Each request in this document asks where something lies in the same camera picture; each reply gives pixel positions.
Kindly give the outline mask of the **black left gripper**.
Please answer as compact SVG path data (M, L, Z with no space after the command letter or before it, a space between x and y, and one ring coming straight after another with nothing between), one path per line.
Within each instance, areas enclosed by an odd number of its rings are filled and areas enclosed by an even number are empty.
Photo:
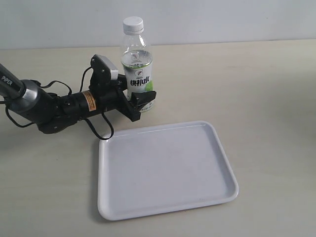
M125 90L127 90L127 79L123 74L118 74L117 80L108 83L99 82L95 74L92 74L90 79L89 91L96 101L97 111L117 110L131 121L138 121L140 112L146 112L154 106L157 93L156 91L132 92L128 101L124 94Z

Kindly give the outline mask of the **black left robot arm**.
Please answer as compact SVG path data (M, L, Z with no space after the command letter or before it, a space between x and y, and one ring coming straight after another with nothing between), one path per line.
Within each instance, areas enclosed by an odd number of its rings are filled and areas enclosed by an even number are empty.
M101 115L113 135L114 127L105 115L107 111L117 110L131 121L137 121L141 109L156 98L157 93L151 90L133 92L127 99L124 94L127 89L126 76L119 74L116 68L97 63L91 64L88 69L93 70L88 90L77 93L69 90L67 95L58 96L45 91L55 81L43 86L36 80L20 80L1 66L1 104L5 106L7 117L20 128L35 124L44 134L58 133L83 120L96 137L104 140L89 120L90 117Z

